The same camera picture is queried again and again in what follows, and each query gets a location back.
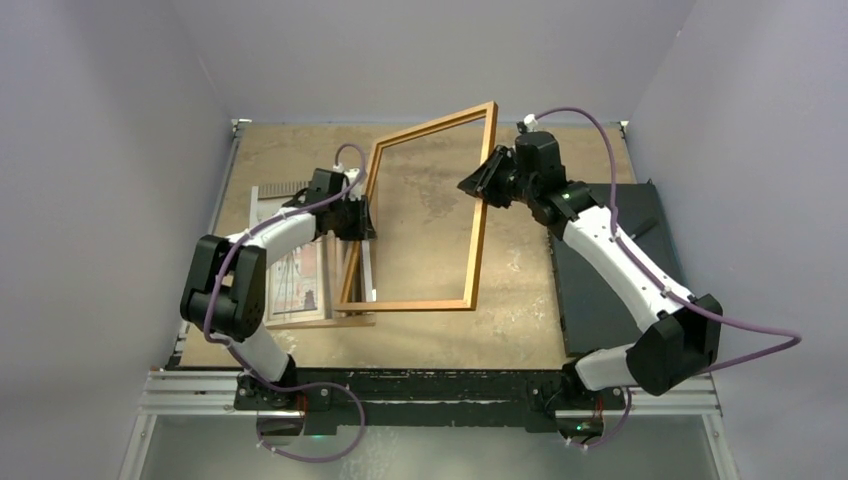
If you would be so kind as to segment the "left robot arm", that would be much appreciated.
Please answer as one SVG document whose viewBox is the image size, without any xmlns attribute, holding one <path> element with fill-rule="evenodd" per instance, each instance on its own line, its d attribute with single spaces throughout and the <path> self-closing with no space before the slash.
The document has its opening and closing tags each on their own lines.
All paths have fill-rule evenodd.
<svg viewBox="0 0 848 480">
<path fill-rule="evenodd" d="M 297 399 L 301 385 L 291 354 L 264 324 L 266 272 L 296 249 L 332 234 L 375 238 L 362 168 L 318 168 L 303 192 L 257 225 L 229 236 L 205 235 L 194 250 L 180 300 L 183 320 L 221 345 L 259 385 L 272 408 Z"/>
</svg>

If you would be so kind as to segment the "wooden picture frame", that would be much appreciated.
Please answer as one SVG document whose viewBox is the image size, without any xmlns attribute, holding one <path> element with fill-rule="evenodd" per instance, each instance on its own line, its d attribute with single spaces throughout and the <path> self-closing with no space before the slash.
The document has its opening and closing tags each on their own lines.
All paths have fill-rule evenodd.
<svg viewBox="0 0 848 480">
<path fill-rule="evenodd" d="M 495 147 L 497 117 L 498 105 L 494 101 L 489 101 L 377 138 L 372 143 L 366 167 L 365 195 L 371 196 L 376 190 L 382 154 L 385 149 L 477 120 L 484 121 L 479 160 L 480 163 L 484 163 Z M 483 200 L 478 199 L 475 203 L 471 226 L 471 240 L 464 293 L 460 299 L 387 302 L 351 301 L 350 296 L 353 288 L 355 268 L 365 253 L 364 244 L 356 241 L 352 244 L 351 250 L 345 258 L 342 286 L 338 299 L 334 302 L 333 309 L 342 313 L 474 311 L 478 305 L 486 217 L 487 205 Z"/>
</svg>

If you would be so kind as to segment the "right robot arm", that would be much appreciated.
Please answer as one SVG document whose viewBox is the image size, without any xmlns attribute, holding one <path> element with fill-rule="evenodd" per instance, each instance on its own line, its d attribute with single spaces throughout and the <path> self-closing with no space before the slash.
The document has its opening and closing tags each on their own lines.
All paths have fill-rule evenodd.
<svg viewBox="0 0 848 480">
<path fill-rule="evenodd" d="M 495 208 L 526 205 L 533 218 L 576 251 L 623 301 L 641 335 L 598 349 L 563 368 L 561 392 L 576 407 L 610 387 L 637 386 L 660 396 L 716 360 L 723 312 L 711 295 L 695 297 L 626 235 L 610 199 L 570 180 L 559 144 L 548 132 L 498 145 L 458 189 Z"/>
</svg>

